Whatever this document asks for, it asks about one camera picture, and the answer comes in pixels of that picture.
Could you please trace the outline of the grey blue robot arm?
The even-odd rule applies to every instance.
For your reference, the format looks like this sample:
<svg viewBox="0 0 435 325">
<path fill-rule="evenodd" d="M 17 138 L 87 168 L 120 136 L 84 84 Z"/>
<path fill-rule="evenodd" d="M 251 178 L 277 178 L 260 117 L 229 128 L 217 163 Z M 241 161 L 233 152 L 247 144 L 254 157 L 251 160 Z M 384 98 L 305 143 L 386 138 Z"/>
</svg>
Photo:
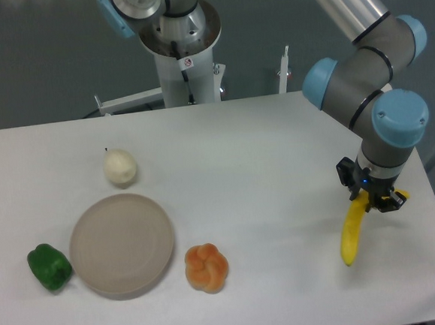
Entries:
<svg viewBox="0 0 435 325">
<path fill-rule="evenodd" d="M 302 92 L 318 110 L 362 140 L 356 159 L 337 164 L 353 197 L 367 194 L 367 209 L 392 212 L 407 195 L 394 183 L 423 137 L 429 111 L 417 93 L 386 90 L 427 43 L 424 26 L 392 16 L 380 0 L 316 0 L 355 46 L 343 62 L 321 59 L 308 71 Z M 110 27 L 138 36 L 152 53 L 166 107 L 221 98 L 212 50 L 221 34 L 217 11 L 205 0 L 96 0 Z"/>
</svg>

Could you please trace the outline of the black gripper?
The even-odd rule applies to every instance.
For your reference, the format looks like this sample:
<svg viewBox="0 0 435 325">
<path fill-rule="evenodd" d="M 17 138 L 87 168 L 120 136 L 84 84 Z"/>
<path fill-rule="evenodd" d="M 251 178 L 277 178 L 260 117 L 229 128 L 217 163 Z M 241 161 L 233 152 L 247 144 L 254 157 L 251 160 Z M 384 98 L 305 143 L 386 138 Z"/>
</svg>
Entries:
<svg viewBox="0 0 435 325">
<path fill-rule="evenodd" d="M 403 190 L 393 191 L 394 182 L 397 177 L 388 179 L 377 178 L 371 175 L 371 170 L 367 167 L 361 168 L 355 165 L 354 177 L 358 186 L 358 194 L 364 190 L 365 211 L 369 212 L 375 208 L 380 212 L 397 211 L 406 202 L 406 192 Z"/>
</svg>

